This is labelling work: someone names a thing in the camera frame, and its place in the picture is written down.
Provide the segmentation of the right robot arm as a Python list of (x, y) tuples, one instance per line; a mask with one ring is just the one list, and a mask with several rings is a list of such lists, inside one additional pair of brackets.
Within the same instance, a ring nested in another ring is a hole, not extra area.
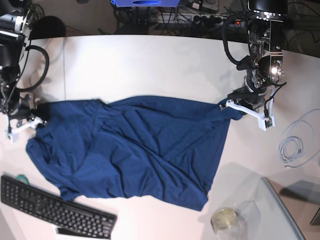
[[(16, 119), (19, 124), (23, 120), (43, 120), (32, 109), (28, 96), (21, 93), (31, 92), (45, 79), (49, 70), (49, 55), (39, 46), (27, 43), (34, 23), (38, 20), (36, 6), (31, 0), (2, 0), (0, 2), (0, 112), (9, 120)], [(43, 54), (45, 66), (39, 81), (27, 88), (18, 88), (25, 68), (20, 61), (25, 52), (36, 50)]]

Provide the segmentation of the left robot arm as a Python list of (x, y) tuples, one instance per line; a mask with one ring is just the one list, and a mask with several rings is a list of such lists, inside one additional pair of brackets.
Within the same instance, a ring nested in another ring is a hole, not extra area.
[[(247, 9), (230, 15), (222, 25), (222, 42), (227, 58), (237, 70), (246, 71), (242, 87), (234, 90), (227, 98), (237, 106), (251, 111), (271, 105), (268, 90), (277, 91), (283, 70), (283, 30), (284, 19), (288, 15), (286, 0), (249, 0)], [(249, 54), (236, 60), (230, 53), (227, 30), (229, 25), (243, 20), (247, 31)]]

